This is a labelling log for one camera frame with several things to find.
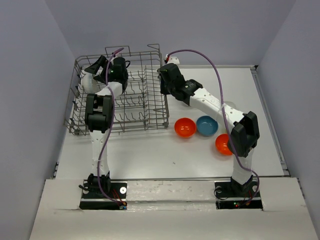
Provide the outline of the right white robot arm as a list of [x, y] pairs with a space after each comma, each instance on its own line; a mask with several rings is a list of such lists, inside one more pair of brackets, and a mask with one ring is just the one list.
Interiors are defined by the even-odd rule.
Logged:
[[235, 196], [248, 192], [255, 175], [252, 170], [253, 152], [260, 138], [257, 115], [252, 111], [244, 113], [229, 106], [194, 79], [185, 80], [178, 65], [174, 63], [163, 65], [157, 72], [163, 95], [171, 95], [225, 126], [227, 147], [233, 155], [230, 190]]

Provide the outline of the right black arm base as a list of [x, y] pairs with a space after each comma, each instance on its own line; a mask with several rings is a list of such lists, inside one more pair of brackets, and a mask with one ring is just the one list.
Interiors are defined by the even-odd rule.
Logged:
[[217, 199], [216, 208], [218, 210], [235, 210], [235, 209], [263, 209], [260, 192], [248, 203], [257, 190], [257, 182], [253, 181], [249, 189], [244, 193], [235, 193], [231, 188], [229, 181], [218, 181], [214, 183], [213, 194]]

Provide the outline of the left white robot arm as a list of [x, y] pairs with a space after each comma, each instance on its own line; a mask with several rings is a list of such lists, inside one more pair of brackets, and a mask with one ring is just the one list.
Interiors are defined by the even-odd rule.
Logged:
[[87, 93], [84, 121], [89, 130], [92, 145], [91, 173], [84, 190], [104, 198], [110, 194], [111, 179], [107, 160], [107, 142], [115, 115], [115, 99], [128, 86], [129, 61], [123, 57], [98, 60], [82, 71], [81, 85]]

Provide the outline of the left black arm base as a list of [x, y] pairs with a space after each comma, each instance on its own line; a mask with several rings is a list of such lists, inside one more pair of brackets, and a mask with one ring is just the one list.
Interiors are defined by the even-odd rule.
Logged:
[[103, 190], [106, 197], [99, 188], [99, 185], [89, 188], [87, 180], [84, 180], [81, 188], [79, 208], [82, 210], [108, 210], [118, 211], [127, 209], [128, 184], [125, 181], [111, 181], [110, 190]]

